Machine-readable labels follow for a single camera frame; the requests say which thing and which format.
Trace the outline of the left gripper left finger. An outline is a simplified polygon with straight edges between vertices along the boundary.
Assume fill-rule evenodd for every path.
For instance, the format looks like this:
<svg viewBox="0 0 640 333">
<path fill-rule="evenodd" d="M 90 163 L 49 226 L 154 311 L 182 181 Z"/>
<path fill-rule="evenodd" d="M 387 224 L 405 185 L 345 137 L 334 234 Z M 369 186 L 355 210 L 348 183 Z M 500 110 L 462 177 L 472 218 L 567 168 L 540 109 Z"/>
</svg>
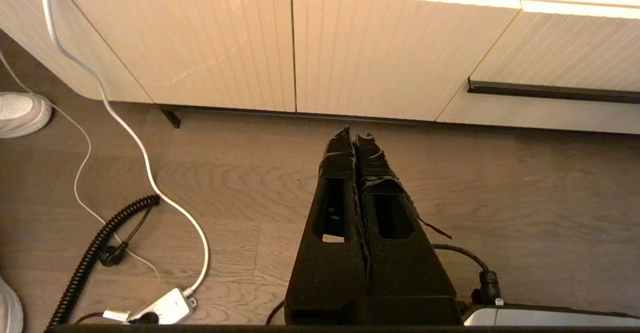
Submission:
<svg viewBox="0 0 640 333">
<path fill-rule="evenodd" d="M 368 292 L 350 126 L 327 142 L 284 299 L 288 325 L 345 325 Z"/>
</svg>

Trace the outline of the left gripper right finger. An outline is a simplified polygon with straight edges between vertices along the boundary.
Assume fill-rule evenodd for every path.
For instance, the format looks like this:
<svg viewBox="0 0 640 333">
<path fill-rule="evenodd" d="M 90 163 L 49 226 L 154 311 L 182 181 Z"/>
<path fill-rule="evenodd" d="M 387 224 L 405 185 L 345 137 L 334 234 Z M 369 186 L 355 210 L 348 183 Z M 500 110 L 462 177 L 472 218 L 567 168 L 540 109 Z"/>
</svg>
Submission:
<svg viewBox="0 0 640 333">
<path fill-rule="evenodd" d="M 415 205 L 375 138 L 355 140 L 359 207 L 366 232 L 366 325 L 460 325 L 457 292 Z"/>
</svg>

